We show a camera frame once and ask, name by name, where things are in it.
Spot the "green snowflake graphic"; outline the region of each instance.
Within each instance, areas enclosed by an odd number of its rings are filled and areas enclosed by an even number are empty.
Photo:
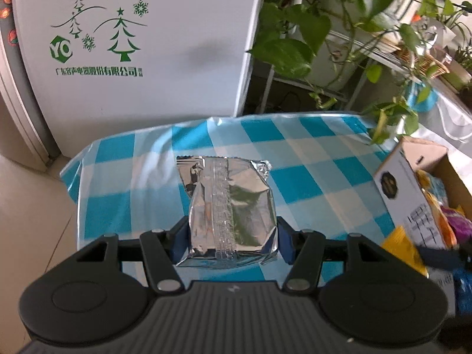
[[[137,14],[139,17],[143,17],[146,13],[149,13],[147,10],[148,3],[145,3],[143,0],[139,0],[136,4],[133,4],[133,7],[135,9],[135,14]]]
[[[89,36],[88,33],[82,39],[82,42],[83,42],[83,48],[87,49],[89,52],[91,52],[91,50],[95,48],[95,37]]]

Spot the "silver foil package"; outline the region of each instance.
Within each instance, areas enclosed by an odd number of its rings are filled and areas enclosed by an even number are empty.
[[[271,165],[229,157],[177,157],[190,196],[190,247],[179,266],[233,268],[277,253]]]

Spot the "wicker basket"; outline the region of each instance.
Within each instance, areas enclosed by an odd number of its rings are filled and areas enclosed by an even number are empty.
[[[400,50],[396,51],[395,56],[407,64],[410,63],[410,51],[405,47],[402,47]],[[415,65],[417,65],[419,72],[423,76],[426,75],[426,71],[433,64],[436,64],[438,66],[438,69],[431,75],[431,78],[436,78],[442,74],[449,73],[449,69],[442,62],[436,60],[436,58],[434,58],[428,53],[421,57],[415,55],[414,59]]]

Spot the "white refrigerator door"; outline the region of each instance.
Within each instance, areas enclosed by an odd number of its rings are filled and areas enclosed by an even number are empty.
[[[13,0],[21,53],[59,148],[211,115],[245,98],[261,0]]]

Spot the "green hexagon logo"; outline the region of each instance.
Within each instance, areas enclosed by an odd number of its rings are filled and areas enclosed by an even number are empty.
[[[49,49],[51,56],[60,63],[65,63],[72,56],[70,41],[60,36],[56,36],[53,41],[51,41]]]

